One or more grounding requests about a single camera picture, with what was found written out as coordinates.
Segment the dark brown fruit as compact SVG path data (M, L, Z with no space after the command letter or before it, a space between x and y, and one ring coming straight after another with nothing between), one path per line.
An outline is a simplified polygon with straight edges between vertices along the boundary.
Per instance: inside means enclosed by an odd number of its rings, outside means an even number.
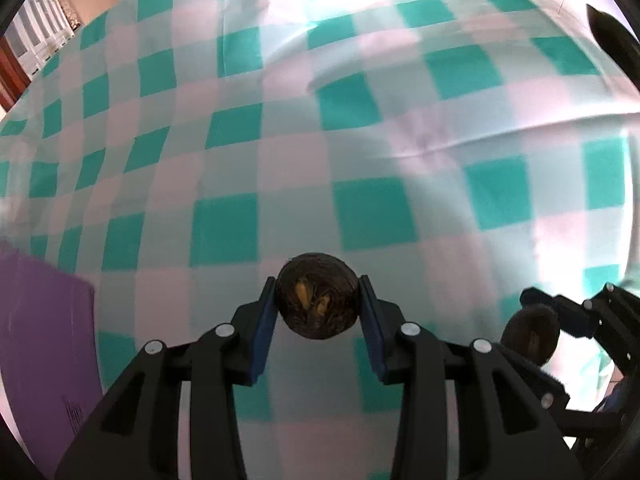
M298 255L285 263L276 285L278 311L299 336L327 340L358 321L358 278L339 258L322 252Z
M500 344L535 365L544 366L558 346L560 331L558 315L543 304L534 304L511 316Z

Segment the dark brown fruit back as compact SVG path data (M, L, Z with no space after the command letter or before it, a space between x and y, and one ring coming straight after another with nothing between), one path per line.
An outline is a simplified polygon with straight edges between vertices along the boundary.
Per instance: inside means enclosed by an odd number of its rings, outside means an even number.
M299 336L327 340L358 321L358 278L339 258L322 252L298 255L285 263L276 285L278 311Z

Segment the purple cardboard box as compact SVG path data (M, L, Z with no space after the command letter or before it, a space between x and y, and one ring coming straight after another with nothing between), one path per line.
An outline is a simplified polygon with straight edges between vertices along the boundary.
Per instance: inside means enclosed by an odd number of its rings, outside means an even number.
M1 243L1 376L48 479L102 399L93 304L88 282Z

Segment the teal white checkered tablecloth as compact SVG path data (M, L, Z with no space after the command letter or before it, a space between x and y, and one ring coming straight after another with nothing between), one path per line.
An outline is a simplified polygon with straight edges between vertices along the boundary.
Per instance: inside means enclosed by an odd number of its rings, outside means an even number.
M639 286L639 93L587 0L120 0L1 122L1 243L94 288L102 393L325 252L442 339Z

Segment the red wooden cabinet frame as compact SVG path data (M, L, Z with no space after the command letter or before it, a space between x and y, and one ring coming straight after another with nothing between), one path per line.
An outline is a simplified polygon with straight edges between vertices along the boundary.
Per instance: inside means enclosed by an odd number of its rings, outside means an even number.
M0 103L8 112L21 99L30 84L5 36L0 39Z

